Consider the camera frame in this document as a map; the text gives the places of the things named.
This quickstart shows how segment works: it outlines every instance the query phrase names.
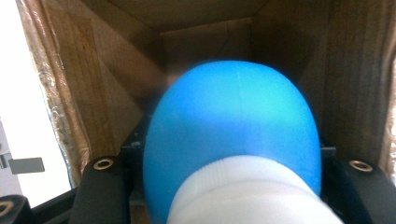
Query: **metal grommet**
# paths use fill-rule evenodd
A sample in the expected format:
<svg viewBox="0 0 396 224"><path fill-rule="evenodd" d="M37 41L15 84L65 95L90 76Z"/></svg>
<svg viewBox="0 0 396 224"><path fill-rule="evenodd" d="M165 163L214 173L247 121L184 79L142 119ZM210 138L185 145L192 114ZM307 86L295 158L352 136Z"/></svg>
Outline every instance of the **metal grommet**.
<svg viewBox="0 0 396 224"><path fill-rule="evenodd" d="M0 217L5 216L14 207L11 201L0 202Z"/></svg>
<svg viewBox="0 0 396 224"><path fill-rule="evenodd" d="M363 171L363 172L372 172L373 171L373 167L363 161L350 161L349 165L359 171Z"/></svg>
<svg viewBox="0 0 396 224"><path fill-rule="evenodd" d="M108 167L112 166L113 163L114 163L114 161L111 160L111 159L101 159L101 160L97 161L97 162L93 165L93 168L94 168L95 170L105 170L105 169L107 169Z"/></svg>

